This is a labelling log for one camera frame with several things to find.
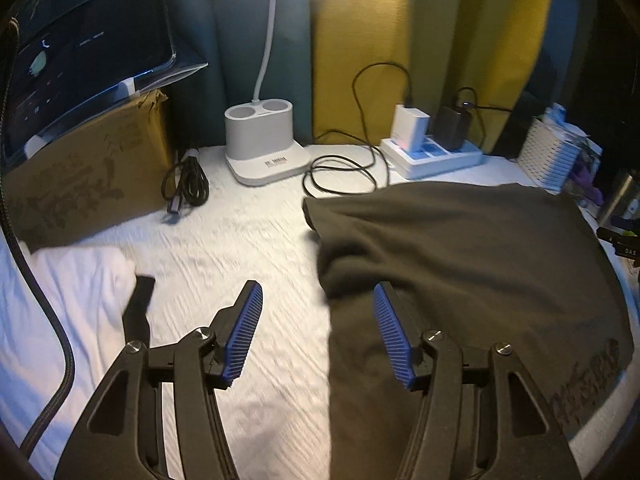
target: black cable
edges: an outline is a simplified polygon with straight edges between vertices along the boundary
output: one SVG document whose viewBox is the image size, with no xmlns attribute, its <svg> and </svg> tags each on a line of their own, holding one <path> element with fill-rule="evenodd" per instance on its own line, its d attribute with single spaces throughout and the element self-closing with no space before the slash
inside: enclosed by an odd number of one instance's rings
<svg viewBox="0 0 640 480">
<path fill-rule="evenodd" d="M 19 26 L 18 22 L 12 18 L 9 22 L 9 46 L 12 49 L 12 57 L 4 71 L 5 74 L 2 77 L 2 81 L 0 84 L 0 95 L 2 96 L 2 101 L 0 102 L 0 154 L 4 153 L 4 114 L 6 111 L 6 101 L 7 94 L 9 91 L 9 81 L 11 79 L 11 74 L 14 70 L 15 59 L 18 54 L 18 37 L 19 37 Z M 62 347 L 62 353 L 65 357 L 65 373 L 62 377 L 62 382 L 60 386 L 56 390 L 56 393 L 51 397 L 50 401 L 44 407 L 40 415 L 37 416 L 33 425 L 30 427 L 27 435 L 24 437 L 22 443 L 20 444 L 20 452 L 27 458 L 31 456 L 33 449 L 36 447 L 36 444 L 42 437 L 42 434 L 49 427 L 50 422 L 53 420 L 54 416 L 65 402 L 69 392 L 71 391 L 71 387 L 74 384 L 74 377 L 76 374 L 76 362 L 74 361 L 74 354 L 71 348 L 71 343 L 69 342 L 68 337 L 66 336 L 65 330 L 62 327 L 62 323 L 58 319 L 55 311 L 51 307 L 49 300 L 44 295 L 44 292 L 40 288 L 35 276 L 31 272 L 29 268 L 29 264 L 22 254 L 22 250 L 20 249 L 20 244 L 18 243 L 18 238 L 16 238 L 14 229 L 11 226 L 11 221 L 9 220 L 9 215 L 6 210 L 6 204 L 4 202 L 4 194 L 2 193 L 2 177 L 0 175 L 0 225 L 2 226 L 2 232 L 4 233 L 4 238 L 6 239 L 6 244 L 9 247 L 9 251 L 11 256 L 15 260 L 15 264 L 20 270 L 24 281 L 26 282 L 29 290 L 33 294 L 33 297 L 36 299 L 40 308 L 42 309 L 45 316 L 49 320 L 50 325 L 52 326 L 58 341 L 60 342 L 60 346 Z"/>
<path fill-rule="evenodd" d="M 412 107 L 413 106 L 413 100 L 414 100 L 414 88 L 413 88 L 413 84 L 412 84 L 412 80 L 411 80 L 411 75 L 409 74 L 409 71 L 402 66 L 399 63 L 396 63 L 395 61 L 379 61 L 376 63 L 371 63 L 369 65 L 367 65 L 366 67 L 364 67 L 363 69 L 361 69 L 353 78 L 353 81 L 351 82 L 351 92 L 353 94 L 353 99 L 356 101 L 356 105 L 358 106 L 358 111 L 360 113 L 360 122 L 362 124 L 362 133 L 364 136 L 364 139 L 361 139 L 357 136 L 348 134 L 347 132 L 343 131 L 343 130 L 336 130 L 336 129 L 332 129 L 332 130 L 327 130 L 324 133 L 322 133 L 320 136 L 314 138 L 314 143 L 318 142 L 318 140 L 322 139 L 323 137 L 329 135 L 329 134 L 339 134 L 345 137 L 349 137 L 350 139 L 356 140 L 357 142 L 360 142 L 361 144 L 363 144 L 364 146 L 366 146 L 369 149 L 369 152 L 371 154 L 371 162 L 369 164 L 366 165 L 362 165 L 359 162 L 356 162 L 355 160 L 353 160 L 352 158 L 349 158 L 347 156 L 343 156 L 343 155 L 321 155 L 316 157 L 314 160 L 311 161 L 311 164 L 309 165 L 308 169 L 305 171 L 304 176 L 302 177 L 302 189 L 304 190 L 305 194 L 307 196 L 311 196 L 314 197 L 314 195 L 309 191 L 308 187 L 306 186 L 306 182 L 307 179 L 311 180 L 311 183 L 313 184 L 314 188 L 317 189 L 318 191 L 322 191 L 325 193 L 329 193 L 329 194 L 334 194 L 334 195 L 340 195 L 340 196 L 351 196 L 351 195 L 360 195 L 360 194 L 364 194 L 364 193 L 360 193 L 360 192 L 346 192 L 346 191 L 338 191 L 335 189 L 330 189 L 330 188 L 326 188 L 323 186 L 320 186 L 318 184 L 318 181 L 316 180 L 316 172 L 317 170 L 325 170 L 325 171 L 345 171 L 345 172 L 351 172 L 351 171 L 356 171 L 357 173 L 361 173 L 364 176 L 367 177 L 367 179 L 369 179 L 369 181 L 373 184 L 373 189 L 371 191 L 375 191 L 377 189 L 379 189 L 379 185 L 378 185 L 378 181 L 376 180 L 376 178 L 373 176 L 373 174 L 369 171 L 371 168 L 373 168 L 376 165 L 376 155 L 379 156 L 382 159 L 383 164 L 385 165 L 385 171 L 386 171 L 386 182 L 385 182 L 385 187 L 389 185 L 389 182 L 391 180 L 391 173 L 389 170 L 389 164 L 386 161 L 386 157 L 384 155 L 384 153 L 382 152 L 382 150 L 380 150 L 379 147 L 374 146 L 370 139 L 369 139 L 369 130 L 367 129 L 367 121 L 365 118 L 365 114 L 364 114 L 364 110 L 362 108 L 362 103 L 360 102 L 360 99 L 358 97 L 358 92 L 356 90 L 356 83 L 358 82 L 358 79 L 360 78 L 360 76 L 362 74 L 364 74 L 367 70 L 369 70 L 370 68 L 373 68 L 375 66 L 392 66 L 397 68 L 398 70 L 401 70 L 405 75 L 406 75 L 406 79 L 407 79 L 407 90 L 406 90 L 406 94 L 404 96 L 404 105 L 407 107 Z M 351 166 L 326 166 L 324 164 L 320 164 L 320 162 L 322 161 L 329 161 L 329 160 L 340 160 L 342 162 L 346 162 L 347 164 L 351 164 Z"/>
<path fill-rule="evenodd" d="M 471 86 L 463 86 L 462 88 L 458 89 L 458 91 L 456 92 L 456 97 L 454 98 L 454 103 L 453 103 L 454 107 L 458 106 L 460 94 L 464 91 L 471 92 L 474 95 L 474 102 L 471 103 L 471 106 L 473 110 L 475 110 L 476 116 L 478 117 L 478 123 L 480 124 L 482 140 L 478 144 L 478 148 L 482 150 L 482 147 L 484 146 L 484 142 L 486 141 L 486 126 L 484 124 L 484 119 L 482 118 L 482 114 L 480 113 L 480 110 L 496 110 L 499 112 L 507 112 L 507 113 L 512 113 L 513 110 L 511 110 L 510 108 L 503 108 L 501 106 L 480 106 L 479 104 L 480 99 L 478 99 L 478 92 L 476 92 L 476 89 L 472 88 Z"/>
<path fill-rule="evenodd" d="M 180 179 L 175 192 L 169 195 L 166 192 L 166 185 L 178 168 L 180 168 Z M 192 207 L 204 205 L 209 199 L 209 179 L 198 158 L 190 155 L 174 164 L 162 180 L 161 192 L 162 198 L 168 201 L 167 212 L 169 213 L 179 213 L 183 200 Z"/>
</svg>

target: screw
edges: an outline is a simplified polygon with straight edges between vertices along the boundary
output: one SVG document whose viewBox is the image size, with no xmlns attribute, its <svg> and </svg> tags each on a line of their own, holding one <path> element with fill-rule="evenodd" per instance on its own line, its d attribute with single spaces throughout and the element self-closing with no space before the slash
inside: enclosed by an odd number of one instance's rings
<svg viewBox="0 0 640 480">
<path fill-rule="evenodd" d="M 142 350 L 142 343 L 140 341 L 131 341 L 124 347 L 127 354 L 137 354 Z"/>
<path fill-rule="evenodd" d="M 500 355 L 509 356 L 513 352 L 509 343 L 498 343 L 495 346 L 495 351 Z"/>
<path fill-rule="evenodd" d="M 424 333 L 424 338 L 427 341 L 440 341 L 444 337 L 442 330 L 427 330 Z"/>
<path fill-rule="evenodd" d="M 209 337 L 211 336 L 211 330 L 209 330 L 206 326 L 197 328 L 196 333 L 200 336 L 201 339 L 209 339 Z"/>
</svg>

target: white cloth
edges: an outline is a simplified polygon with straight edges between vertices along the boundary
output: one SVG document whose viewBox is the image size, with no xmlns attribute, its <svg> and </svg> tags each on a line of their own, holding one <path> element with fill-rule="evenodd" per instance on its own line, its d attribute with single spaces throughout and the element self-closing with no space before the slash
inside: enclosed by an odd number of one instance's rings
<svg viewBox="0 0 640 480">
<path fill-rule="evenodd" d="M 76 377 L 31 455 L 53 478 L 89 398 L 124 346 L 122 313 L 136 285 L 134 264 L 117 248 L 57 248 L 27 258 L 71 342 Z M 46 316 L 0 236 L 0 419 L 18 444 L 60 386 L 65 362 Z"/>
<path fill-rule="evenodd" d="M 357 146 L 309 146 L 312 156 L 341 154 L 361 164 L 369 152 Z M 230 174 L 224 148 L 200 150 L 210 181 L 210 199 L 177 224 L 157 212 L 96 235 L 84 244 L 123 249 L 139 272 L 158 279 L 148 313 L 152 346 L 177 342 L 211 322 L 231 305 L 246 280 L 260 282 L 264 308 L 242 376 L 217 393 L 226 437 L 243 480 L 326 480 L 331 453 L 328 417 L 330 331 L 328 306 L 316 271 L 317 242 L 301 208 L 301 177 L 250 188 Z M 384 182 L 384 169 L 373 169 Z M 404 182 L 395 172 L 392 184 Z M 349 173 L 321 173 L 325 187 L 370 189 L 370 182 Z M 430 180 L 498 186 L 532 181 L 503 158 Z M 615 256 L 610 257 L 619 262 Z M 628 281 L 619 274 L 628 290 Z M 636 349 L 638 314 L 626 294 Z M 640 392 L 640 355 L 606 405 L 571 442 L 585 476 L 616 436 Z M 173 396 L 164 396 L 164 437 L 169 473 L 183 478 L 175 434 Z"/>
</svg>

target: blue curtain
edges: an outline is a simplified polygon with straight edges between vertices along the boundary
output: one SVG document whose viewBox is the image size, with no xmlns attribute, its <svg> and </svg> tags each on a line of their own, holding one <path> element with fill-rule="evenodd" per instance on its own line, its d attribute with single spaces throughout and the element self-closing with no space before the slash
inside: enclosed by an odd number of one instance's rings
<svg viewBox="0 0 640 480">
<path fill-rule="evenodd" d="M 85 1 L 29 0 L 18 16 L 23 37 Z M 225 110 L 251 101 L 262 61 L 268 1 L 167 0 L 174 34 L 209 63 L 166 89 L 170 128 L 181 144 L 224 144 Z M 278 0 L 261 97 L 291 101 L 296 140 L 311 142 L 310 0 Z"/>
</svg>

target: white power strip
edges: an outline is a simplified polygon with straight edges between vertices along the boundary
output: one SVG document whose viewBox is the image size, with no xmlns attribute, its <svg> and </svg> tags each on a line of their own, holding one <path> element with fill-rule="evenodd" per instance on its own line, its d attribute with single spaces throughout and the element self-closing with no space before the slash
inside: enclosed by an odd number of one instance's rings
<svg viewBox="0 0 640 480">
<path fill-rule="evenodd" d="M 380 150 L 394 165 L 396 171 L 407 180 L 470 168 L 481 164 L 484 159 L 482 150 L 468 140 L 459 150 L 448 152 L 431 137 L 425 137 L 419 151 L 407 153 L 391 139 L 382 139 Z"/>
</svg>

